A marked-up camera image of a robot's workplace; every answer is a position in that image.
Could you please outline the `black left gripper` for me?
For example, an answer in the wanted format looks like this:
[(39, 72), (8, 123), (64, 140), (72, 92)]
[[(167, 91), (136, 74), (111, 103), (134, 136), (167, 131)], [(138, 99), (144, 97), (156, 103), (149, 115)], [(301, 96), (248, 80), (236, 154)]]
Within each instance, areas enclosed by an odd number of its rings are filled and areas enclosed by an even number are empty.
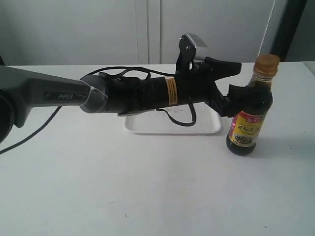
[(215, 81), (240, 74), (240, 62), (222, 61), (206, 57), (196, 62), (187, 74), (176, 75), (176, 105), (204, 102), (221, 117), (235, 117), (240, 112), (259, 116), (267, 112), (273, 96), (264, 86), (240, 87), (229, 85), (227, 96), (222, 95)]

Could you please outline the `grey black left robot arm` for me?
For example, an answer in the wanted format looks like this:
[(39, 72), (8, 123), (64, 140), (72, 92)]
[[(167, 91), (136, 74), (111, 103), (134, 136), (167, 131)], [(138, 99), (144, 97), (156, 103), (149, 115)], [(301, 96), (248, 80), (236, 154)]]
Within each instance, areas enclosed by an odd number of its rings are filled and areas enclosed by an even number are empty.
[(264, 85), (230, 85), (228, 94), (221, 94), (216, 81), (238, 75), (241, 67), (238, 62), (206, 58), (175, 74), (157, 72), (152, 77), (153, 70), (120, 66), (118, 74), (110, 75), (107, 68), (101, 68), (73, 80), (2, 66), (0, 138), (4, 140), (12, 127), (22, 127), (34, 107), (79, 106), (90, 114), (127, 116), (203, 102), (229, 118), (241, 111), (257, 114), (269, 109), (272, 94)]

